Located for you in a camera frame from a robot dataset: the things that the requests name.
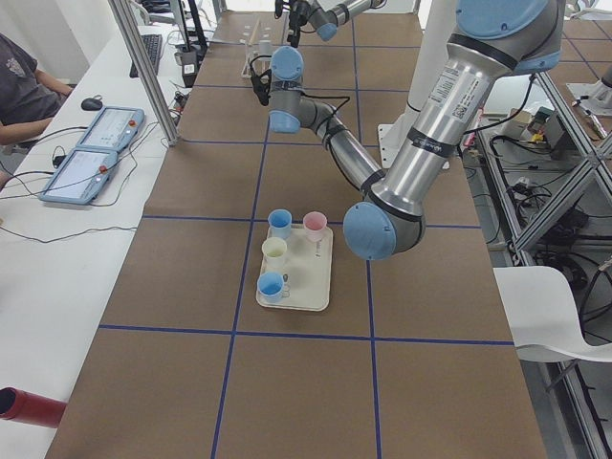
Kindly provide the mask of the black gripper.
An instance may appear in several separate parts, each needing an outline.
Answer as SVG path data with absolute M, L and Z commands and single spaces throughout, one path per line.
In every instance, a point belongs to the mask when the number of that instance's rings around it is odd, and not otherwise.
M 268 105 L 270 103 L 270 91 L 273 75 L 272 70 L 267 68 L 265 71 L 258 74 L 254 68 L 254 62 L 264 57 L 268 58 L 269 55 L 259 55 L 254 57 L 249 62 L 249 68 L 253 92 L 256 94 L 261 105 Z
M 311 3 L 306 0 L 275 0 L 274 18 L 279 19 L 284 12 L 289 13 L 290 26 L 288 29 L 288 42 L 292 47 L 298 47 L 301 36 L 300 27 L 305 26 L 309 20 Z

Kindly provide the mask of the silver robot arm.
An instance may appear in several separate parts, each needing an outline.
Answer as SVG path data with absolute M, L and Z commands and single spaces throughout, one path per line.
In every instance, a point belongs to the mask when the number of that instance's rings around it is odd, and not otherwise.
M 330 10 L 316 1 L 277 2 L 276 12 L 289 16 L 288 42 L 273 52 L 269 70 L 253 75 L 251 81 L 269 109 L 272 131 L 313 131 L 361 193 L 361 201 L 344 216 L 344 238 L 355 255 L 381 260 L 422 239 L 426 194 L 495 82 L 557 65 L 565 8 L 560 1 L 460 2 L 447 62 L 387 169 L 373 160 L 333 106 L 306 95 L 298 49 L 304 26 L 329 40 L 339 26 L 373 8 L 371 1 L 344 1 Z
M 287 41 L 297 48 L 302 29 L 310 24 L 322 41 L 331 40 L 338 28 L 355 16 L 369 10 L 377 10 L 386 4 L 383 0 L 341 1 L 330 10 L 324 9 L 318 1 L 275 0 L 274 17 L 279 19 L 283 12 L 289 14 Z

